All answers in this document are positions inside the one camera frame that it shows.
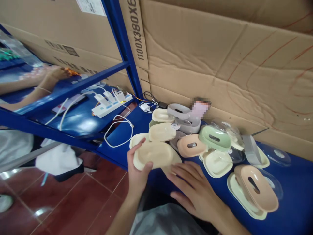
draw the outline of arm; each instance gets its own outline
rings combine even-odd
[[[172,192],[171,197],[190,214],[212,223],[223,235],[250,234],[215,194],[199,165],[185,161],[175,164],[171,170],[177,175],[168,174],[167,178],[185,194]]]
[[[40,76],[34,79],[21,80],[11,83],[0,84],[0,95],[1,93],[9,93],[26,89],[33,86],[38,86],[43,89],[34,89],[29,95],[27,95],[22,101],[15,104],[0,104],[0,107],[15,111],[26,105],[29,105],[53,92],[53,89],[59,80],[68,78],[70,74],[59,66],[51,69],[49,73],[42,79]]]
[[[129,190],[106,235],[129,235],[133,225],[140,198],[146,187],[153,163],[148,162],[142,171],[134,167],[134,153],[143,144],[145,138],[127,153]]]

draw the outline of blue table surface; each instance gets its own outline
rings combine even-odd
[[[127,117],[135,126],[134,135],[138,133],[147,133],[149,131],[149,122],[151,114],[144,113],[139,107],[136,107]],[[128,123],[121,123],[107,138],[111,145],[118,145],[129,139],[131,127]],[[129,142],[117,147],[110,148],[105,142],[102,143],[97,151],[106,155],[112,162],[118,163],[124,169],[127,169],[127,151]],[[210,177],[204,168],[203,163],[198,157],[189,158],[199,164],[212,185],[216,194],[231,208],[236,218],[252,234],[308,234],[312,228],[313,217],[313,162],[289,154],[291,158],[290,167],[281,167],[273,162],[264,170],[275,176],[284,191],[284,197],[279,201],[277,211],[268,213],[265,220],[253,219],[240,203],[233,197],[227,187],[227,178],[233,169],[221,178],[214,179]],[[161,169],[152,170],[149,174],[148,184],[155,189],[166,194],[177,188],[165,177]]]
[[[31,72],[32,69],[33,68],[31,66],[24,64],[19,67],[2,70],[0,71],[0,83],[17,81],[19,79],[19,76],[23,75],[26,72]],[[80,79],[80,76],[73,76],[69,79],[62,80],[57,83],[54,92],[58,92],[61,89],[69,87],[72,85],[73,81],[79,81]],[[105,86],[105,89],[108,91],[112,90],[112,88],[109,86]],[[28,88],[21,91],[2,95],[0,96],[0,98],[8,103],[17,103],[32,91],[33,88]],[[100,88],[94,89],[94,91],[99,94],[102,94],[104,92],[104,90]],[[108,126],[117,114],[120,114],[125,109],[124,106],[121,106],[115,111],[104,116],[103,118],[92,116],[91,109],[94,108],[97,104],[97,100],[93,96],[93,94],[87,95],[86,99],[79,102],[78,105],[72,107],[68,111],[62,124],[62,131],[72,136],[90,135],[98,133],[106,126]],[[32,118],[36,119],[40,123],[45,124],[52,117],[54,117],[54,115],[55,113],[49,110],[36,114]],[[49,123],[49,126],[58,129],[61,118],[62,115],[59,115],[51,123]]]

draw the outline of blue metal shelf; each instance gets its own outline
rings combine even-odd
[[[122,69],[126,69],[135,95],[143,98],[119,2],[115,0],[102,0],[102,4],[121,54],[121,58],[123,60],[122,63],[119,63],[75,84],[71,83],[71,79],[73,80],[75,78],[61,81],[55,87],[53,94],[16,110],[15,112],[0,108],[0,125],[88,150],[95,150],[97,146],[89,141],[99,137],[100,135],[97,134],[107,127],[112,122],[114,116],[121,113],[125,109],[124,107],[116,109],[104,118],[97,118],[91,115],[91,109],[96,105],[97,101],[92,97],[93,95],[87,95],[88,100],[83,101],[68,112],[63,123],[63,131],[58,130],[60,117],[57,117],[54,122],[49,124],[49,126],[44,125],[44,123],[54,115],[51,113],[51,109],[61,104],[66,98],[80,93],[87,87]],[[9,32],[6,31],[1,25],[0,29],[9,34]],[[2,70],[0,72],[2,75],[1,82],[8,82],[18,80],[19,75],[22,75],[25,72],[30,72],[32,67],[25,64],[22,60],[17,59],[14,61],[0,63],[0,70]],[[1,98],[8,103],[15,103],[19,102],[31,91],[32,88],[25,89],[23,91],[4,95]]]

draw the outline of blue shelf beam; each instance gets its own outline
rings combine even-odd
[[[126,68],[131,85],[135,95],[143,99],[140,80],[138,77],[133,52],[130,47],[127,30],[124,24],[123,14],[119,1],[117,0],[102,0],[105,13],[108,17],[117,47],[120,51],[123,61],[128,61],[129,66]]]
[[[46,125],[28,120],[20,115],[0,107],[0,125],[17,129],[26,133],[34,134],[43,138],[52,139],[82,149],[94,150],[96,145],[75,139],[66,133],[48,127]]]
[[[70,88],[61,90],[57,93],[52,93],[51,95],[48,95],[32,104],[16,110],[15,113],[30,117],[37,112],[53,109],[54,107],[61,104],[66,98],[70,98],[80,93],[81,90],[84,90],[87,87],[115,74],[116,72],[125,69],[128,65],[128,62],[119,63],[111,68],[108,68],[102,72],[97,73],[96,75],[89,77],[88,79],[84,79],[83,81],[73,84]]]

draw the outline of shoe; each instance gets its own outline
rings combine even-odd
[[[8,195],[0,194],[0,213],[8,210],[13,204],[13,198]]]

